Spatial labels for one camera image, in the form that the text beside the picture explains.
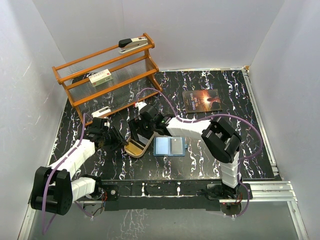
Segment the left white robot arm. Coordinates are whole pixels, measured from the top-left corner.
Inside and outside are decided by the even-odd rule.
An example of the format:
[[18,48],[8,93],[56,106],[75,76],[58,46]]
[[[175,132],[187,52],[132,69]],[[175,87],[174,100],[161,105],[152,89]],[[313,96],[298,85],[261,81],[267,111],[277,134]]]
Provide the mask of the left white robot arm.
[[96,151],[114,151],[126,145],[128,142],[107,118],[93,118],[92,123],[82,129],[80,138],[59,160],[36,170],[30,197],[31,208],[63,216],[72,203],[82,197],[99,199],[104,189],[100,177],[88,174],[76,180],[73,177]]

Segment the blue leather card holder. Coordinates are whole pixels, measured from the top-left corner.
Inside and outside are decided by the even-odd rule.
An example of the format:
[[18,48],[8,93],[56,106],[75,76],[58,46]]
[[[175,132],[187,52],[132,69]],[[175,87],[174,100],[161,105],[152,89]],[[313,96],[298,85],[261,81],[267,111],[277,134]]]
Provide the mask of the blue leather card holder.
[[156,157],[183,157],[188,144],[184,137],[157,136],[153,142],[153,155]]

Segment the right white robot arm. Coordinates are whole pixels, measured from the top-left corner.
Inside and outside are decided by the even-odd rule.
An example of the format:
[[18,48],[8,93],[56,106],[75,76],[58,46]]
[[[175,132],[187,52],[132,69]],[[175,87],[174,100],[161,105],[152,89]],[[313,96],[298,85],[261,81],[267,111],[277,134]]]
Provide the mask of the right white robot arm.
[[241,192],[239,153],[242,138],[221,117],[210,120],[190,120],[163,115],[145,102],[136,104],[138,116],[128,121],[130,138],[149,138],[154,133],[168,137],[188,137],[201,140],[213,158],[220,162],[221,185],[214,190],[226,198],[235,199]]

